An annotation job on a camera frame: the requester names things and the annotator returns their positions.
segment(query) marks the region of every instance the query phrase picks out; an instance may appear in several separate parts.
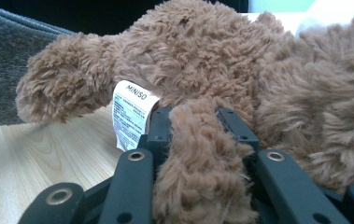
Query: white label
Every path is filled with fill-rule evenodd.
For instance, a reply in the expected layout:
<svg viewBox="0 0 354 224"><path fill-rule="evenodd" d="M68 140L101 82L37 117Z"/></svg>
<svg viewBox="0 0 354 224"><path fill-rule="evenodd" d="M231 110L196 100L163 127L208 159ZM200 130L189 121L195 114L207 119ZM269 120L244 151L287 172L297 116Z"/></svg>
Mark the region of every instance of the white label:
<svg viewBox="0 0 354 224"><path fill-rule="evenodd" d="M127 151L136 149L141 134L146 133L152 107L159 101L133 82L123 80L113 92L113 128L118 139L117 147Z"/></svg>

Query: fluffy fur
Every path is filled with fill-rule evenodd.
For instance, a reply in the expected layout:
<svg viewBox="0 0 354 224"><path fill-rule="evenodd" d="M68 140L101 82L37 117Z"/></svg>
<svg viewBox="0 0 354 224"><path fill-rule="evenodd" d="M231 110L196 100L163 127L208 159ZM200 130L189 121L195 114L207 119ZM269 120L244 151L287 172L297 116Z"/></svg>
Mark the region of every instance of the fluffy fur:
<svg viewBox="0 0 354 224"><path fill-rule="evenodd" d="M159 223L249 223L241 160L215 108L235 110L264 147L288 151L319 184L354 183L354 22L295 39L269 13L171 0L120 35L60 36L28 64L19 116L54 121L108 105L130 80L171 105L173 139L154 190Z"/></svg>
<svg viewBox="0 0 354 224"><path fill-rule="evenodd" d="M321 186L354 184L354 20L278 42L264 55L256 130Z"/></svg>

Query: teddy bear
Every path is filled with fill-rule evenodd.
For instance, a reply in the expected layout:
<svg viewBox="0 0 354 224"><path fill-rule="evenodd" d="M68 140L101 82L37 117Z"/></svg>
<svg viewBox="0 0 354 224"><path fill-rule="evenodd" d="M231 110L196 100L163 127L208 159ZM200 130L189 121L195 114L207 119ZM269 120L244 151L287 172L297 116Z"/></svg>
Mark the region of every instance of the teddy bear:
<svg viewBox="0 0 354 224"><path fill-rule="evenodd" d="M119 35L60 35L29 60L18 114L66 122L109 105L122 80L173 107L158 223L255 222L242 164L253 151L225 132L220 106L320 186L354 184L354 20L297 38L271 13L250 21L219 3L167 1Z"/></svg>

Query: wood grain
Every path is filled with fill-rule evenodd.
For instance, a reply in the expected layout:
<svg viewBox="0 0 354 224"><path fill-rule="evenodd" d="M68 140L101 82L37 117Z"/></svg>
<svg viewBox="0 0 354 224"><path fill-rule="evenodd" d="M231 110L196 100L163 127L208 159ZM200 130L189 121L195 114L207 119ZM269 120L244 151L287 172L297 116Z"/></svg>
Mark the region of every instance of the wood grain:
<svg viewBox="0 0 354 224"><path fill-rule="evenodd" d="M111 106L66 124L0 126L0 223L17 223L48 186L89 189L112 176L121 154L115 145Z"/></svg>

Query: brown fur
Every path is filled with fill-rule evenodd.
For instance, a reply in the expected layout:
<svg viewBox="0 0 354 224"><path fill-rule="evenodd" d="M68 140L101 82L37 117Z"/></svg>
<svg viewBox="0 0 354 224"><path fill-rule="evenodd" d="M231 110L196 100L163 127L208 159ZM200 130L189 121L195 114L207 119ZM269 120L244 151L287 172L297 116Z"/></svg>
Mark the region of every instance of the brown fur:
<svg viewBox="0 0 354 224"><path fill-rule="evenodd" d="M262 60L257 134L320 185L354 184L354 20L279 42Z"/></svg>
<svg viewBox="0 0 354 224"><path fill-rule="evenodd" d="M215 108L234 109L265 147L287 150L319 184L354 183L354 22L295 39L269 13L171 0L120 35L60 36L28 64L16 99L26 121L108 105L121 80L171 105L173 140L155 183L159 223L249 223L242 158Z"/></svg>

